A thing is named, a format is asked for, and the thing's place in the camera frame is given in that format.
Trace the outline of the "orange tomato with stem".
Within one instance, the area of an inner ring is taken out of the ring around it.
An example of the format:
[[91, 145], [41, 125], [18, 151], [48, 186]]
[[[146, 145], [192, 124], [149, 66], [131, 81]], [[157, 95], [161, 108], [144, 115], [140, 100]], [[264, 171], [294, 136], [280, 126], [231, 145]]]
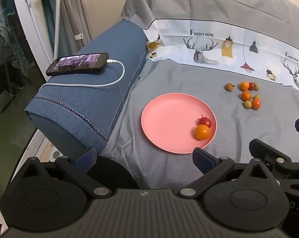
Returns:
[[253, 110], [259, 110], [260, 108], [261, 108], [261, 99], [253, 98], [252, 109]]

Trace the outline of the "yellow-green longan bottom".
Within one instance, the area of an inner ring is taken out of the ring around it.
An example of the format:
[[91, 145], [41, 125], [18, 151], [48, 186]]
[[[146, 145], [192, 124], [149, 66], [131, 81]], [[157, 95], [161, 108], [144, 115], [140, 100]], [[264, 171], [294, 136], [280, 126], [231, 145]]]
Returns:
[[252, 102], [251, 101], [244, 101], [243, 106], [245, 109], [252, 108]]

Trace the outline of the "orange tomato on plate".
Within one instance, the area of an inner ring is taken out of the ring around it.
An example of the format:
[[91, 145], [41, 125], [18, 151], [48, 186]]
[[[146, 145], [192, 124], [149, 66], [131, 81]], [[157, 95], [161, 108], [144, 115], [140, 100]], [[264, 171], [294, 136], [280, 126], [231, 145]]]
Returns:
[[206, 140], [211, 135], [211, 130], [207, 125], [198, 125], [195, 129], [195, 137], [199, 140]]

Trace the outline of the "red cherry tomato on plate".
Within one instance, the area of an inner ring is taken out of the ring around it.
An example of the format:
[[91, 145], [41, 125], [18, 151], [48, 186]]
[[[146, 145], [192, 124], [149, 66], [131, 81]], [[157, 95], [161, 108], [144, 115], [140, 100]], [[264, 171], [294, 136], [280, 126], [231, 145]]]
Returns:
[[203, 115], [198, 119], [198, 125], [206, 125], [208, 128], [212, 126], [212, 122], [208, 117], [204, 117]]

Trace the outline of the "pink round plate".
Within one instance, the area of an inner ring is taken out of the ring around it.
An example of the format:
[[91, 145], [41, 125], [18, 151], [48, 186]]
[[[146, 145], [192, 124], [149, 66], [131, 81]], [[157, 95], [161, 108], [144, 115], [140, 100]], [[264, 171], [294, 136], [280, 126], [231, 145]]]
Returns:
[[[195, 136], [201, 117], [211, 122], [210, 136], [204, 140]], [[168, 93], [154, 98], [145, 106], [141, 127], [156, 147], [174, 154], [190, 154], [196, 147], [205, 148], [213, 141], [217, 120], [202, 100], [185, 93]]]

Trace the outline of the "red cherry tomato in pile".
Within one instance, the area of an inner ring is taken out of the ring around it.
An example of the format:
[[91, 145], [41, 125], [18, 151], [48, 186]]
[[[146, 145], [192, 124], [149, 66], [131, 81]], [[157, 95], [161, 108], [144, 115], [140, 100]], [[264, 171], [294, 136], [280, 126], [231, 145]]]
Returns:
[[249, 91], [253, 91], [255, 89], [255, 83], [254, 82], [249, 82]]

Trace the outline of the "orange tomato top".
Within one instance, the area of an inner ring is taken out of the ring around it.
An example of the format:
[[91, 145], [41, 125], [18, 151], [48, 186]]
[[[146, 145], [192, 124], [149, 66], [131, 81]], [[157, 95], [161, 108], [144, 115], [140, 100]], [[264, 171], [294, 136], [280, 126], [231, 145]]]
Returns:
[[246, 81], [243, 81], [240, 83], [240, 90], [241, 91], [247, 91], [249, 89], [249, 83]]

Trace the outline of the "black smartphone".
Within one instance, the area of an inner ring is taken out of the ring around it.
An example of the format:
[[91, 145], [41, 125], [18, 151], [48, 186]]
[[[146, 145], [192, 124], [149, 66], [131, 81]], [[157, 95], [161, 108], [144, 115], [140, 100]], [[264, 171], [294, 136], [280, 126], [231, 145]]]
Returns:
[[46, 70], [47, 76], [94, 74], [107, 64], [107, 53], [90, 53], [57, 58]]

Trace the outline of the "grey curtain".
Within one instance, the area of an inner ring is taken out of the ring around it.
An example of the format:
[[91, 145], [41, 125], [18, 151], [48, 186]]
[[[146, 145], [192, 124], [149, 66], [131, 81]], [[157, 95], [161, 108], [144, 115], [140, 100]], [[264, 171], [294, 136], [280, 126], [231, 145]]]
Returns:
[[54, 59], [74, 55], [92, 40], [83, 0], [41, 0]]

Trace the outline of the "white door frame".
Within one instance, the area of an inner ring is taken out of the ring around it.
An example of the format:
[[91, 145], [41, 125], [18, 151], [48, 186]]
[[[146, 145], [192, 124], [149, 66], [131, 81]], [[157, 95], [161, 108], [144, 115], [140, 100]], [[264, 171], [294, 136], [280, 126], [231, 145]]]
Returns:
[[38, 67], [44, 73], [53, 62], [41, 0], [14, 0], [22, 29]]

